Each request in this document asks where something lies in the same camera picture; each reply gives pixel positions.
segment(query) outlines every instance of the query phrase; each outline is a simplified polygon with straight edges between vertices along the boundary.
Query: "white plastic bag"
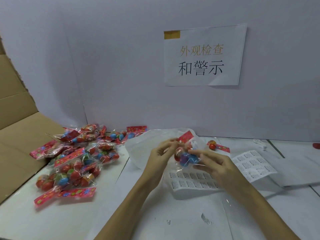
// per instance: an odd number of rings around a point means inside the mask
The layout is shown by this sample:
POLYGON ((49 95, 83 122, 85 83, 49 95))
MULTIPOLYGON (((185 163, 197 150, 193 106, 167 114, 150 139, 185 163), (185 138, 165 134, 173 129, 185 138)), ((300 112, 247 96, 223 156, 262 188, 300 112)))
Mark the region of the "white plastic bag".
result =
POLYGON ((125 143, 125 148, 128 151, 130 160, 140 169, 144 169, 150 152, 156 148, 160 142, 170 138, 180 137, 187 131, 191 131, 197 141, 198 149, 204 149, 206 143, 196 135, 194 130, 189 128, 176 129, 152 129, 138 137, 134 137, 125 143))

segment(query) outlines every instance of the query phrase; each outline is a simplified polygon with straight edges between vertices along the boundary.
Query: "hand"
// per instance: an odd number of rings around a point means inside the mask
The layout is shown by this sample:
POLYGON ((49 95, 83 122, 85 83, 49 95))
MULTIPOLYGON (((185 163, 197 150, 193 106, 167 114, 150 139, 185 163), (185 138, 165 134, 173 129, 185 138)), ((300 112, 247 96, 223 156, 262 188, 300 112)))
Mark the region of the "hand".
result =
POLYGON ((188 152, 202 159, 199 165, 193 166, 195 169, 210 173, 218 184, 241 204, 244 204, 246 198, 255 191, 230 157, 203 150, 189 150, 188 152))
POLYGON ((147 184, 150 191, 158 186, 163 171, 176 149, 180 146, 184 146, 184 144, 179 143, 177 139, 178 138, 171 138, 163 141, 158 147, 151 150, 148 162, 146 163, 146 168, 140 177, 140 180, 147 184))

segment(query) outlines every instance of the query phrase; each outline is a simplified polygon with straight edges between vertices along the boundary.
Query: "person's right hand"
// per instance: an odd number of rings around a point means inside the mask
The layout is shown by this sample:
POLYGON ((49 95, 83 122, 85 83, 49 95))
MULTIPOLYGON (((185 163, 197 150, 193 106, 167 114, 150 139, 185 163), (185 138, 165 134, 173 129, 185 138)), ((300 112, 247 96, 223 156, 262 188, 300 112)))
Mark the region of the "person's right hand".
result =
POLYGON ((201 158, 199 165, 193 166, 195 169, 210 173, 219 186, 223 187, 240 203, 243 204, 246 197, 255 190, 230 157, 204 150, 189 150, 188 152, 201 158))

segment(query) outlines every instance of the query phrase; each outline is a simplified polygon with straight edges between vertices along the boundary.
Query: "sign with chinese characters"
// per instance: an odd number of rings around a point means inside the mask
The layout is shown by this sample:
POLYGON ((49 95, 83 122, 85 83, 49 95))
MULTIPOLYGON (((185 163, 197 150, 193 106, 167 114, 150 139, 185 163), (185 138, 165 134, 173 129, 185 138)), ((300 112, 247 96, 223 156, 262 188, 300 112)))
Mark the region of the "sign with chinese characters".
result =
POLYGON ((247 24, 164 32, 166 86, 238 85, 247 24))

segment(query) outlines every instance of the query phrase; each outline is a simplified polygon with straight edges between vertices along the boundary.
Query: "pile of packaged toys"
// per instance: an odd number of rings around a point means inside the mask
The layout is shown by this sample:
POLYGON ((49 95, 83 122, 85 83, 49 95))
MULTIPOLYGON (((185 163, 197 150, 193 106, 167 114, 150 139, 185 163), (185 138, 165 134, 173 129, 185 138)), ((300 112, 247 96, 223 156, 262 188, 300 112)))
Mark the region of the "pile of packaged toys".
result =
POLYGON ((45 192, 34 200, 36 207, 58 197, 92 197, 102 167, 120 157, 118 146, 146 132, 147 127, 132 126, 111 133, 106 130, 98 124, 65 128, 63 135, 54 135, 54 140, 30 153, 36 160, 51 159, 50 173, 39 176, 36 182, 39 191, 45 192))

